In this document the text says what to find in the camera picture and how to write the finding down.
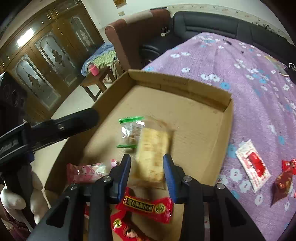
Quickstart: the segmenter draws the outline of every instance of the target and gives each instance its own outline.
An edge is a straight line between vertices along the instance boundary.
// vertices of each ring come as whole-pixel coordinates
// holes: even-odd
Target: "blue blanket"
[[[89,71],[87,68],[87,64],[91,61],[93,61],[94,59],[96,59],[97,57],[102,56],[105,53],[109,53],[110,51],[114,50],[113,44],[112,43],[104,43],[102,44],[95,52],[92,56],[90,56],[83,64],[82,68],[81,68],[81,74],[83,76],[87,76]]]

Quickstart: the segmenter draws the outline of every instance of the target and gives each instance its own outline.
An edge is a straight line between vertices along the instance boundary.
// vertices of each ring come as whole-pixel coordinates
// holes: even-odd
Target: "pink jar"
[[[93,74],[93,76],[96,76],[100,73],[100,71],[98,70],[98,68],[94,64],[90,64],[89,70]]]

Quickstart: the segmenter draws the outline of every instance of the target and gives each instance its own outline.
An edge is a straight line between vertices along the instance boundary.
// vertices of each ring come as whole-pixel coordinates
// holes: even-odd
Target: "purple floral bedspread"
[[[296,91],[289,77],[279,74],[284,68],[252,45],[201,33],[143,69],[193,79],[232,94],[232,133],[217,181],[228,187],[267,241],[280,237],[296,211],[295,176],[288,196],[270,207],[272,184],[282,172],[281,160],[296,158]],[[235,154],[249,139],[271,174],[257,193]]]

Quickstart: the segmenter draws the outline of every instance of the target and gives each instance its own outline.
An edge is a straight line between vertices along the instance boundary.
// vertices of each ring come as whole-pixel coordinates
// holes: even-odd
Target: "green patterned cloth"
[[[97,68],[103,68],[106,65],[114,62],[117,59],[115,50],[110,51],[109,53],[103,54],[100,57],[97,57],[92,62]]]

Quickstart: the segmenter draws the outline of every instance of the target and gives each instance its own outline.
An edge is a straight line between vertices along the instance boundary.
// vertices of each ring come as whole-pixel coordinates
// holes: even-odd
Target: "cardboard box side wall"
[[[232,104],[230,94],[193,80],[130,70],[117,79],[94,104],[93,108],[98,111],[100,116],[98,125],[91,130],[69,138],[50,172],[45,189],[57,194],[62,193],[66,184],[66,164],[72,163],[78,165],[80,163],[84,154],[84,148],[87,146],[91,137],[98,128],[103,125],[106,117],[135,84],[187,97],[211,106],[217,109],[218,112],[221,112],[219,116],[221,116],[222,119],[219,120],[219,123],[217,123],[219,126],[216,127],[219,129],[216,144],[214,144],[213,151],[206,155],[206,159],[210,156],[210,160],[212,161],[210,161],[208,165],[205,165],[206,171],[209,171],[210,175],[214,175],[214,177],[211,177],[212,180],[218,176],[226,153],[231,130]]]

